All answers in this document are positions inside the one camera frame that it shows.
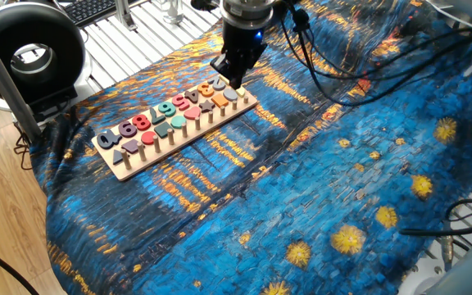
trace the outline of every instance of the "black cable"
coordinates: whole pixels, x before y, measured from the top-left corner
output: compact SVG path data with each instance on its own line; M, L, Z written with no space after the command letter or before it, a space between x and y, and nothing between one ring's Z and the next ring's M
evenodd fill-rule
M463 204L472 204L472 199L463 199L452 203L446 210L444 220L449 220L451 212ZM428 230L428 229L400 229L398 231L403 235L422 236L422 237L445 237L450 235L472 234L472 227L467 229L450 229L450 230Z
M445 216L444 216L444 219L445 219L445 220L449 220L449 216L451 216L451 212L452 212L456 207L458 207L459 205L464 205L464 204L472 204L472 198L470 198L470 199L458 200L458 201L452 203L451 205L449 205L449 207L446 209L446 214L445 214Z
M451 221L451 222L456 222L456 221L461 221L461 220L464 220L466 218L469 218L472 216L472 213L466 215L466 216L462 216L462 217L459 217L459 218L455 218L455 219L447 219L447 221Z
M14 270L10 265L8 265L5 261L3 261L1 258L0 258L0 266L7 271L7 273L9 273L10 275L12 275L14 277L14 279L17 279L18 282L21 283L21 285L23 285L23 287L25 287L25 289L27 291L29 291L30 294L32 295L39 295L38 291L36 291L34 289L34 287L32 287L32 285L25 279L23 278L22 275L20 275L20 273L18 273L16 270Z
M285 23L284 23L284 20L281 20L280 21L280 24L281 24L281 27L282 27L282 31L284 32L284 35L285 35L285 38L287 39L287 43L291 49L291 51L293 52L294 56L298 59L298 61L300 63L302 63L305 67L308 67L308 65L300 58L300 56L298 56L297 52L296 52L296 49L294 49L294 46L291 42L291 39L290 37L288 36L288 32L287 32L287 28L285 27ZM398 55L396 55L395 57L389 59L388 61L386 61L383 65L379 66L378 68L376 69L373 69L373 70L370 70L370 71L367 71L365 72L364 74L361 74L361 75L357 75L357 74L353 74L351 72L348 72L342 68L340 68L339 66L336 66L333 62L331 62L328 58L326 58L323 53L318 49L317 46L314 46L315 50L316 50L316 53L318 53L322 59L324 59L325 61L327 61L333 68L335 68L336 70L339 70L341 72L343 72L344 74L347 74L348 76L341 76L341 75L332 75L332 74L326 74L326 73L323 73L319 70L316 70L315 69L315 72L318 74L318 75L322 75L326 78L330 78L330 79L369 79L371 81L381 81L381 80L388 80L388 79L395 79L397 77L400 77L400 76L403 76L411 71L413 71L414 69L416 69L418 66L413 66L411 67L410 69L407 69L407 70L404 70L400 73L397 73L397 74L394 74L394 75L390 75L390 76L385 76L385 77L379 77L379 78L376 78L376 77L368 77L369 75L371 74L374 74L375 72L377 71L380 71L382 70L384 67L386 66L389 66L390 64L394 63L395 61L397 61L398 59L402 58L402 57L405 57L409 54L411 54L412 52L420 49L420 48L423 48L425 47L426 45L429 45L431 43L434 43L440 39L444 39L444 38L447 38L449 36L452 36L452 35L455 35L455 34L460 34L460 33L464 33L464 32L472 32L472 28L464 28L464 29L457 29L457 30L453 30L449 33L445 33L445 34L442 34L436 38L433 38L433 39L430 39L430 40L427 40L427 41L424 41L423 43L420 43L419 45L409 49L409 50L406 50L405 52L402 52Z
M400 229L402 235L420 236L420 237L445 237L449 235L472 234L472 227L467 229L451 230L426 230L426 229Z
M457 241L457 240L454 239L454 240L452 241L452 243L455 244L455 245L457 245L458 247L464 249L466 252L469 251L469 247L467 247L467 246L466 246L464 243L462 243L462 242L459 242L459 241Z
M431 77L433 77L433 76L435 76L435 75L438 75L438 74L440 74L440 73L443 73L443 72L446 71L446 70L450 70L453 66L456 66L456 65L458 65L459 63L465 61L466 59L469 59L471 56L472 56L472 51L466 53L463 57L459 58L457 61L454 61L454 62L451 63L449 66L445 66L445 67L443 67L441 70L436 70L435 72L433 72L433 73L431 73L431 74L429 74L429 75L425 75L425 76L423 76L423 77L419 77L419 78L417 78L417 79L411 80L411 81L405 83L404 85L400 86L399 88L397 88L395 91L400 90L400 89L402 89L402 88L404 88L404 87L407 87L407 86L409 86L410 84L413 84L413 83L416 83L416 82L420 82L420 81L423 80L423 79L431 78Z
M305 48L305 41L303 39L303 36L302 36L302 32L298 32L298 41L300 42L300 45L302 47L302 51L303 51L303 55L306 59L306 61L309 60L309 55L307 53L307 50ZM436 53L435 55L433 55L433 57L429 58L426 62L422 63L421 65L418 65L413 71L411 71L411 73L409 73L406 77L404 77L403 79L400 79L398 82L396 82L392 87L390 87L389 89L383 91L381 94L379 95L376 95L374 96L373 98L371 99L367 99L367 100L364 100L362 102L340 102L332 97L330 97L329 95L327 95L327 93L325 93L325 91L322 89L321 85L320 85L320 82L318 81L318 78L316 77L315 75L315 70L312 66L309 66L309 71L311 72L311 77L313 79L313 81L315 82L315 85L316 87L318 88L318 90L320 90L320 92L322 94L324 94L324 97L329 99L331 102L334 102L334 103L337 103L339 105L342 105L342 106L345 106L345 107L358 107L358 106L362 106L362 105L365 105L367 103L371 103L371 102L375 102L377 100L379 100L380 98L383 98L384 96L388 95L389 93L392 93L395 89L397 89L399 86L401 86L402 84L404 84L406 81L408 81L411 77L413 77L414 75L416 75L417 73L419 73L421 70L423 70L425 67L427 66L430 66L432 65L437 59L439 59L442 55L448 53L448 52L451 52L453 51L454 49L456 49L457 47L463 45L463 44L467 44L467 43L471 43L472 42L472 36L470 37L467 37L463 40L461 40L460 42L457 42L457 43L454 43L450 46L448 46L447 48L444 48L443 50L441 50L440 52Z
M32 170L32 167L25 167L25 155L27 152L29 152L30 149L30 139L26 135L23 130L21 130L20 126L17 124L17 122L14 122L14 127L16 127L17 131L20 133L20 137L16 141L16 146L14 147L14 153L16 155L21 155L21 169L23 170Z

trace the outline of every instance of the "metal grid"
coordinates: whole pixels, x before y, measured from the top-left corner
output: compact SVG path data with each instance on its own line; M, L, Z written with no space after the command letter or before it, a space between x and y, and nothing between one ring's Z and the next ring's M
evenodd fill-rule
M198 38L221 15L197 11L184 1L184 20L178 25L163 21L163 12L152 2L131 6L136 30L129 31L115 15L85 26L81 32L93 62L88 86L96 93L159 61L162 57Z

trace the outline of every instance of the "orange block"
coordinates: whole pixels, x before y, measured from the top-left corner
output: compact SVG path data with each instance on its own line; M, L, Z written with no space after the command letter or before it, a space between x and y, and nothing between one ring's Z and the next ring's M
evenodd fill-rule
M218 93L212 98L212 102L216 104L218 107L229 105L229 101L224 98L223 93Z

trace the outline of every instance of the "yellow star pattern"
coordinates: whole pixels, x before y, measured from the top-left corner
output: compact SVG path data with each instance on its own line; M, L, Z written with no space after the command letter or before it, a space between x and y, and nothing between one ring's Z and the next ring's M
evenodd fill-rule
M356 226L344 225L331 238L331 245L342 254L356 254L364 245L365 235Z

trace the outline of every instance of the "heart block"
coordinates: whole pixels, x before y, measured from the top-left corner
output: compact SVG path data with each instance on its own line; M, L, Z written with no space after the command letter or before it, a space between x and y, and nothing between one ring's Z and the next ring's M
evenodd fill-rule
M193 107L190 110L187 110L184 113L184 116L185 116L185 118L187 118L189 120L194 120L194 119L198 118L201 113L202 113L202 109L200 109L199 107Z

